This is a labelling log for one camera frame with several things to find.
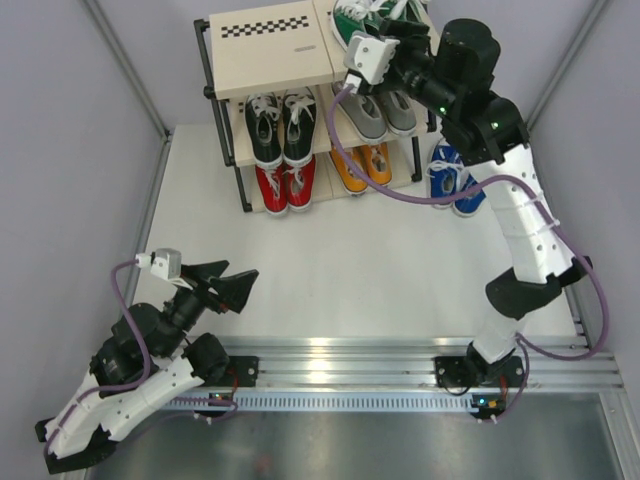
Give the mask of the grey sneaker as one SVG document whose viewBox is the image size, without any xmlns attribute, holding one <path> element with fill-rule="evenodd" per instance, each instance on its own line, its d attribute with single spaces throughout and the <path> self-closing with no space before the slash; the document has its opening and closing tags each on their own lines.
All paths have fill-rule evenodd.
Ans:
<svg viewBox="0 0 640 480">
<path fill-rule="evenodd" d="M 380 144 L 387 136 L 386 119 L 378 102 L 372 97 L 349 91 L 339 101 L 339 108 L 366 144 Z"/>
<path fill-rule="evenodd" d="M 399 136 L 412 136 L 417 128 L 417 119 L 410 100 L 399 91 L 385 92 L 376 97 L 389 130 Z"/>
</svg>

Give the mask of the green sneaker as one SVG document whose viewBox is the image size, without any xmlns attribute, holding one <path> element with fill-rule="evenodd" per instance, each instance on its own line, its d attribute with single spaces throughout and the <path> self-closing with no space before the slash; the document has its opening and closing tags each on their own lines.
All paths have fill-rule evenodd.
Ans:
<svg viewBox="0 0 640 480">
<path fill-rule="evenodd" d="M 399 0 L 391 10 L 390 16 L 394 20 L 426 24 L 427 1 Z"/>
<path fill-rule="evenodd" d="M 338 0 L 330 13 L 330 24 L 339 45 L 347 50 L 355 33 L 377 34 L 385 19 L 398 19 L 405 1 Z"/>
</svg>

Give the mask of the orange sneaker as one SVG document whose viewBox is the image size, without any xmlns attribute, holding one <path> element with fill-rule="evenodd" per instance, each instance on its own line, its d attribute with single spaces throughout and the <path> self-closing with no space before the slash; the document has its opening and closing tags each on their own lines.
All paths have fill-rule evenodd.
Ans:
<svg viewBox="0 0 640 480">
<path fill-rule="evenodd" d="M 386 143 L 363 145 L 360 147 L 369 177 L 381 186 L 387 186 L 393 178 Z"/>
<path fill-rule="evenodd" d="M 351 196 L 363 195 L 368 188 L 367 183 L 359 178 L 351 167 L 344 161 L 342 155 L 332 148 L 329 152 L 331 164 L 333 165 L 343 189 Z"/>
</svg>

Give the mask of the red sneaker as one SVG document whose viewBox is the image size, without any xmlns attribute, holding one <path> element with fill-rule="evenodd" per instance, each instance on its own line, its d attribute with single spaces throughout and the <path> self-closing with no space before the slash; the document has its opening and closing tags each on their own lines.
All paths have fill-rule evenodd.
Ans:
<svg viewBox="0 0 640 480">
<path fill-rule="evenodd" d="M 256 166 L 255 173 L 265 210 L 270 215 L 283 215 L 288 208 L 283 166 L 267 169 Z"/>
<path fill-rule="evenodd" d="M 286 196 L 295 212 L 303 212 L 311 206 L 316 172 L 314 156 L 305 165 L 288 165 L 286 169 Z"/>
</svg>

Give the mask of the black sneaker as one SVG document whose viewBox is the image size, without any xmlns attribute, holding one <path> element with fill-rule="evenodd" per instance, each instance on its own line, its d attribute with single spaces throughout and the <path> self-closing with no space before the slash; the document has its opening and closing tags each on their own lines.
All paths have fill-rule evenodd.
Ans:
<svg viewBox="0 0 640 480">
<path fill-rule="evenodd" d="M 244 104 L 244 116 L 256 164 L 265 170 L 279 167 L 282 163 L 278 135 L 281 108 L 276 95 L 250 95 Z"/>
<path fill-rule="evenodd" d="M 315 95 L 309 87 L 285 92 L 283 156 L 289 167 L 302 168 L 311 161 L 317 116 Z"/>
</svg>

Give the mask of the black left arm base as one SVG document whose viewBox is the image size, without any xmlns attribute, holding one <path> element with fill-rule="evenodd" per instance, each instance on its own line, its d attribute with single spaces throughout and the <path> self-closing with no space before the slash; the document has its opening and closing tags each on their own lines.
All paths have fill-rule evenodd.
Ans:
<svg viewBox="0 0 640 480">
<path fill-rule="evenodd" d="M 204 387 L 240 387 L 252 388 L 256 386 L 259 361 L 257 356 L 231 356 L 225 373 L 218 379 L 208 379 Z"/>
</svg>

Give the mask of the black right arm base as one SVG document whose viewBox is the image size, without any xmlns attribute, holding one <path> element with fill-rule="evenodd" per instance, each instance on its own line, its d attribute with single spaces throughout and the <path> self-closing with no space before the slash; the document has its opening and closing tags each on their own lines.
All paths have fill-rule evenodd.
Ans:
<svg viewBox="0 0 640 480">
<path fill-rule="evenodd" d="M 523 358 L 507 355 L 493 363 L 487 362 L 469 344 L 463 355 L 443 355 L 434 359 L 437 385 L 454 395 L 461 395 L 473 388 L 519 388 L 526 373 Z"/>
</svg>

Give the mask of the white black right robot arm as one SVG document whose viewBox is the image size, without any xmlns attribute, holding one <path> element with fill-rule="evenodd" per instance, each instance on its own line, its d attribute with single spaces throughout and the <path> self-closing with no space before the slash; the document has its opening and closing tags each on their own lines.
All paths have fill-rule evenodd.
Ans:
<svg viewBox="0 0 640 480">
<path fill-rule="evenodd" d="M 469 344 L 461 371 L 462 384 L 487 386 L 503 375 L 521 320 L 591 274 L 592 264 L 560 236 L 521 113 L 492 89 L 501 47 L 489 27 L 454 19 L 435 52 L 430 45 L 428 26 L 386 19 L 379 33 L 352 36 L 344 63 L 360 93 L 401 91 L 437 115 L 496 215 L 512 266 L 485 287 L 496 314 Z"/>
</svg>

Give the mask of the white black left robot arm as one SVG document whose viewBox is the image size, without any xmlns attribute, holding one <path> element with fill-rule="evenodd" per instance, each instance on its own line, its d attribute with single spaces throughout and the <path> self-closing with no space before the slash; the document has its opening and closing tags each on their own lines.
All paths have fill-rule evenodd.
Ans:
<svg viewBox="0 0 640 480">
<path fill-rule="evenodd" d="M 231 373 L 231 359 L 220 340 L 204 333 L 187 338 L 205 311 L 239 314 L 259 277 L 252 269 L 226 275 L 220 260 L 185 265 L 169 248 L 139 253 L 110 273 L 112 289 L 124 298 L 117 275 L 126 267 L 146 270 L 176 291 L 162 308 L 148 303 L 121 307 L 111 335 L 91 357 L 82 382 L 55 417 L 39 421 L 35 431 L 52 475 L 93 467 L 113 455 L 118 445 L 148 417 L 177 401 L 194 406 L 194 418 L 213 423 L 208 407 L 233 415 L 232 396 L 191 397 L 189 391 L 220 384 Z"/>
</svg>

